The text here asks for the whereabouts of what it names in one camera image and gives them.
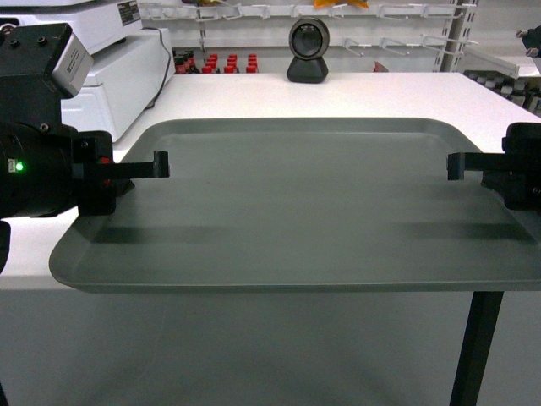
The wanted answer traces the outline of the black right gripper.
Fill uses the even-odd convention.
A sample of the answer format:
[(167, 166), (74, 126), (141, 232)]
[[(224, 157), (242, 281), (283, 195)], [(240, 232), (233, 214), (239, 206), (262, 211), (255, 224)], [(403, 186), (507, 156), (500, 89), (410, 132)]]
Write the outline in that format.
[(513, 211), (540, 210), (540, 124), (513, 123), (502, 139), (505, 154), (457, 152), (447, 157), (447, 179), (483, 172), (481, 184)]

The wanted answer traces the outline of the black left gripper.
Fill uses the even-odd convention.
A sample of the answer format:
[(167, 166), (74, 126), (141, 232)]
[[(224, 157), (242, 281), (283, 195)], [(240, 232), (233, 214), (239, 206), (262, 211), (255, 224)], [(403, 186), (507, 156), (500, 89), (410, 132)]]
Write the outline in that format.
[(71, 140), (72, 185), (80, 216), (108, 216), (117, 198), (134, 188), (132, 178), (168, 178), (169, 155), (154, 151), (152, 162), (115, 163), (112, 137), (106, 131), (85, 131)]

